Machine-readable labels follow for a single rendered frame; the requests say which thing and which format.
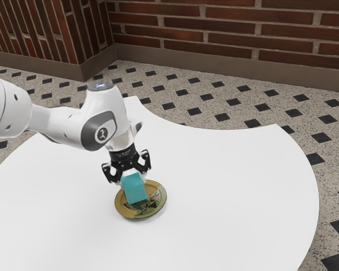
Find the tan plate with painted pattern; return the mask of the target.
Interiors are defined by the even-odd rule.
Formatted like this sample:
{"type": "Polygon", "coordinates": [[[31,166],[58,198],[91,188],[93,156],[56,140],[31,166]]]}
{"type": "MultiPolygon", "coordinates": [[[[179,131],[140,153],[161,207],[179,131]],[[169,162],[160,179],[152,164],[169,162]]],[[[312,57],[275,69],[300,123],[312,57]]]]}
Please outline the tan plate with painted pattern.
{"type": "Polygon", "coordinates": [[[156,181],[146,180],[145,191],[147,199],[129,204],[123,190],[119,190],[114,205],[117,212],[129,219],[145,219],[158,213],[165,205],[167,192],[165,188],[156,181]]]}

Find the teal block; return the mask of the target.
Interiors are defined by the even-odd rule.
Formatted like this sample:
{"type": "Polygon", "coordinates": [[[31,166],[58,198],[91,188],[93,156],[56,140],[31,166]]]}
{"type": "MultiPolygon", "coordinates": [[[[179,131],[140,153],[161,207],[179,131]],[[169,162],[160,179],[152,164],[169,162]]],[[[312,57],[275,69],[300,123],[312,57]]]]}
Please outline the teal block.
{"type": "Polygon", "coordinates": [[[122,176],[121,186],[128,204],[134,204],[147,199],[144,182],[139,172],[122,176]]]}

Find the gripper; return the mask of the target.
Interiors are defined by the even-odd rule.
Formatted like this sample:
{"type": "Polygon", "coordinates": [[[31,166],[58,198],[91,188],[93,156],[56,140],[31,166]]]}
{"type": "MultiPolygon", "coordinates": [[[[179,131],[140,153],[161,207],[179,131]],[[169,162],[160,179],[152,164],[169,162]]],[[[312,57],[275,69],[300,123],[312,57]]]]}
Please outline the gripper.
{"type": "Polygon", "coordinates": [[[120,151],[109,151],[110,163],[101,165],[103,174],[109,183],[120,185],[122,171],[126,171],[138,164],[138,171],[141,178],[146,181],[147,172],[151,169],[151,160],[148,150],[143,150],[139,154],[134,146],[129,146],[120,151]]]}

